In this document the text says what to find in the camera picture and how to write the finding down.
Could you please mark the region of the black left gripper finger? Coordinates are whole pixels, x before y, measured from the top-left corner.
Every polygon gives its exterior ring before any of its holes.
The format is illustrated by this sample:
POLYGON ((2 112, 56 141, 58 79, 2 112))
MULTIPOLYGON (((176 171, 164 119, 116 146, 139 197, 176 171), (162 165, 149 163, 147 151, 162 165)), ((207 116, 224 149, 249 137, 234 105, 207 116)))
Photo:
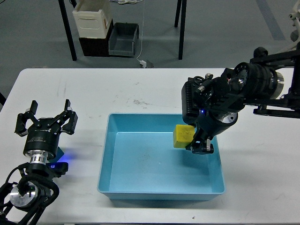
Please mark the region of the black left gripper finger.
POLYGON ((50 128, 53 133, 73 135, 77 120, 78 116, 76 112, 72 110, 69 99, 66 99, 63 112, 50 119, 48 128, 50 128))
POLYGON ((41 128, 41 122, 35 118, 38 103, 33 100, 30 108, 25 113, 20 113, 17 116, 15 133, 19 136, 26 136, 28 134, 28 129, 26 128, 27 120, 31 120, 33 125, 37 128, 41 128))

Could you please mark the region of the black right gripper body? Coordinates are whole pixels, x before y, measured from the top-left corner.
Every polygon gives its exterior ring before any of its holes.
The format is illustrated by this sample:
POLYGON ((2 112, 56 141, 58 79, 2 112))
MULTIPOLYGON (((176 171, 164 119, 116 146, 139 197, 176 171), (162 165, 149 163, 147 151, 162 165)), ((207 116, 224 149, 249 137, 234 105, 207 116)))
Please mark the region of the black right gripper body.
POLYGON ((201 110, 196 121, 196 142, 212 140, 214 136, 233 126, 238 120, 238 113, 229 112, 220 118, 214 117, 211 111, 201 110))

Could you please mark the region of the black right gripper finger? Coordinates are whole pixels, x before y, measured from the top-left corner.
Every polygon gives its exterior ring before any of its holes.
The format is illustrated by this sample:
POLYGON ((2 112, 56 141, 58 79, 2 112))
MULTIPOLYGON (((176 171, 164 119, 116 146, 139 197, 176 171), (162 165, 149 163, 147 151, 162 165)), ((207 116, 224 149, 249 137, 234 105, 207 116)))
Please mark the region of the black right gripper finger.
POLYGON ((214 153, 214 146, 211 140, 211 137, 202 137, 199 134, 195 134, 192 142, 185 149, 191 151, 193 154, 212 154, 214 153))

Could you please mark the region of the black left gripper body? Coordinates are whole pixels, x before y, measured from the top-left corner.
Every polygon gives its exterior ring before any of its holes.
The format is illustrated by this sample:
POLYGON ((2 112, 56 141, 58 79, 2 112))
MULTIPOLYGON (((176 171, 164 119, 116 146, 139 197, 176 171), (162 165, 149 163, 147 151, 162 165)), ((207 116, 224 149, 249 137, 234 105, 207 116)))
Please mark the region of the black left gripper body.
POLYGON ((28 135, 25 142, 23 155, 29 155, 34 150, 43 150, 48 152, 48 157, 56 157, 61 126, 53 118, 40 118, 40 126, 34 124, 28 129, 28 135))

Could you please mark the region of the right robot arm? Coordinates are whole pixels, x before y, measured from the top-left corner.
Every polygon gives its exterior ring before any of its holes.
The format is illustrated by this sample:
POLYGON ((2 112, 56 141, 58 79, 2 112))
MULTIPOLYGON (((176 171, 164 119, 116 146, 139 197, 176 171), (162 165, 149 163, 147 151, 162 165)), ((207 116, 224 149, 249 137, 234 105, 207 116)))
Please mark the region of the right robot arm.
POLYGON ((185 148, 211 154, 213 137, 233 126, 246 105, 258 115, 300 116, 300 51, 270 55, 258 47, 250 62, 226 68, 219 77, 188 78, 181 99, 183 121, 196 129, 185 148))

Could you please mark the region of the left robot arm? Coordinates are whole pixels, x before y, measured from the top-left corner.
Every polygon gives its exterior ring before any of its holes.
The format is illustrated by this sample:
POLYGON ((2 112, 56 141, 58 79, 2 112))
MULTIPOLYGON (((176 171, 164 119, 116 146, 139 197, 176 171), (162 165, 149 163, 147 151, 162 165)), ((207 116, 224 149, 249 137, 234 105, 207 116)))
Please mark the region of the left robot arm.
POLYGON ((25 113, 17 116, 15 133, 26 136, 23 154, 30 161, 14 168, 19 171, 19 182, 6 182, 0 188, 0 223, 12 225, 7 219, 12 208, 25 212, 19 225, 35 225, 45 211, 59 196, 60 190, 54 178, 65 175, 67 162, 59 162, 64 152, 59 147, 61 133, 73 135, 78 116, 65 101, 64 110, 57 116, 49 118, 35 117, 38 103, 32 101, 25 113))

